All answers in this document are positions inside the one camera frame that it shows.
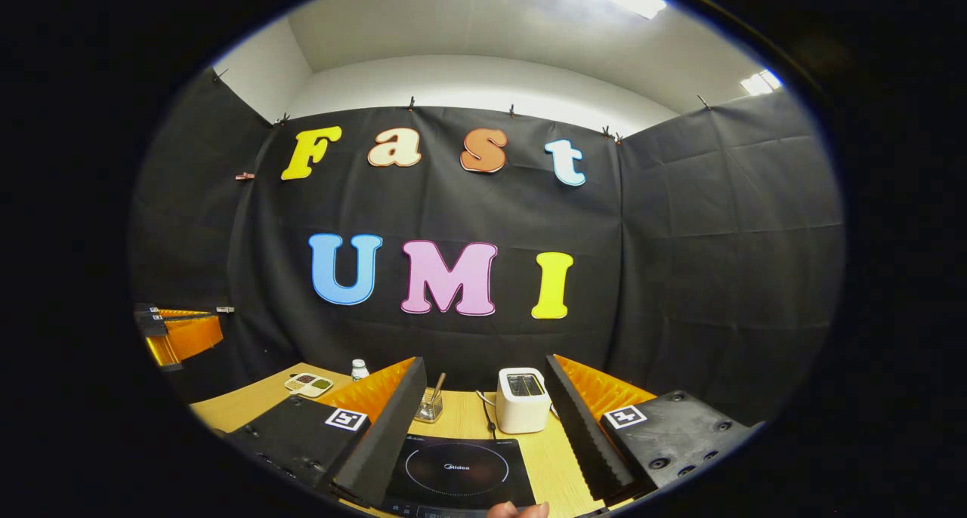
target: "white toaster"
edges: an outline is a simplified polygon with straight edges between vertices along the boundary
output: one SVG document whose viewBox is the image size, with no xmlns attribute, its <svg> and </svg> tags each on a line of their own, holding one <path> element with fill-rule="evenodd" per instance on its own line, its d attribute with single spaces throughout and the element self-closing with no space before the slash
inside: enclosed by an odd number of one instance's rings
<svg viewBox="0 0 967 518">
<path fill-rule="evenodd" d="M 508 367 L 497 374 L 497 425 L 504 433 L 534 433 L 547 425 L 550 396 L 541 371 Z"/>
</svg>

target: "black fabric backdrop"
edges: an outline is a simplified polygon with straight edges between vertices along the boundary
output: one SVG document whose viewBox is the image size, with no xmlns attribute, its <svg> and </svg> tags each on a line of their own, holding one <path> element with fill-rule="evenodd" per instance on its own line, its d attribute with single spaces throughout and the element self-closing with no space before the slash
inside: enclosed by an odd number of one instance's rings
<svg viewBox="0 0 967 518">
<path fill-rule="evenodd" d="M 752 423 L 777 411 L 822 344 L 842 274 L 839 192 L 807 113 L 783 91 L 616 146 L 582 127 L 479 109 L 353 109 L 270 130 L 210 76 L 191 89 L 145 162 L 131 241 L 136 301 L 236 308 L 222 323 L 228 351 L 194 369 L 208 389 L 186 388 L 189 400 L 297 361 L 348 372 L 355 357 L 374 371 L 423 356 L 429 380 L 445 371 L 452 390 L 492 390 L 499 368 L 541 367 L 560 353 L 655 393 L 688 390 Z M 280 180 L 297 133 L 334 125 L 342 137 L 312 173 Z M 394 127 L 420 133 L 422 160 L 370 166 L 376 134 Z M 464 136 L 480 127 L 508 136 L 497 173 L 460 166 Z M 583 153 L 580 187 L 553 173 L 543 144 L 558 139 Z M 232 180 L 239 171 L 256 180 Z M 383 238 L 367 301 L 318 297 L 315 233 L 342 237 L 342 285 L 356 281 L 349 240 Z M 404 313 L 401 247 L 415 239 L 435 242 L 448 267 L 470 242 L 496 245 L 496 312 Z M 535 256 L 552 251 L 574 257 L 569 312 L 533 319 Z"/>
</svg>

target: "white bottle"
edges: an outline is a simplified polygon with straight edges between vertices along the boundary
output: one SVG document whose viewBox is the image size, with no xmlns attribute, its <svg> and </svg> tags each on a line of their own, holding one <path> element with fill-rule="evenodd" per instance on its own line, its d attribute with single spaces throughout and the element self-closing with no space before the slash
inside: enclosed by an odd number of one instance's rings
<svg viewBox="0 0 967 518">
<path fill-rule="evenodd" d="M 353 381 L 358 381 L 360 379 L 365 379 L 369 377 L 369 371 L 366 370 L 366 361 L 361 359 L 353 359 Z"/>
</svg>

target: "induction cooktop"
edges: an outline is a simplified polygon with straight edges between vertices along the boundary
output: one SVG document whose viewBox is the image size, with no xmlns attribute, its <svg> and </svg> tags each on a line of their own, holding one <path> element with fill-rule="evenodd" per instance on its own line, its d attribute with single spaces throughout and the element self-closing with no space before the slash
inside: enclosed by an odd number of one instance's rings
<svg viewBox="0 0 967 518">
<path fill-rule="evenodd" d="M 381 510 L 406 518 L 484 518 L 535 504 L 517 439 L 407 435 Z"/>
</svg>

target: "light blue letter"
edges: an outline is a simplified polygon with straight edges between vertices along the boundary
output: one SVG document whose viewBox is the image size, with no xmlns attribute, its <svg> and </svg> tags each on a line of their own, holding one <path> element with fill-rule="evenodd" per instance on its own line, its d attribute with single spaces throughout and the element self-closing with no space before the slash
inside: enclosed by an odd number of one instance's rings
<svg viewBox="0 0 967 518">
<path fill-rule="evenodd" d="M 554 174 L 557 175 L 557 180 L 569 187 L 579 187 L 584 184 L 584 174 L 574 171 L 574 160 L 581 159 L 581 152 L 570 147 L 570 140 L 554 140 L 553 143 L 545 144 L 545 150 L 553 157 Z"/>
<path fill-rule="evenodd" d="M 335 281 L 335 250 L 342 246 L 342 239 L 331 233 L 308 237 L 308 245 L 312 247 L 312 287 L 331 304 L 360 304 L 372 294 L 376 249 L 383 246 L 383 239 L 376 235 L 356 235 L 349 243 L 356 248 L 356 284 L 343 288 Z"/>
</svg>

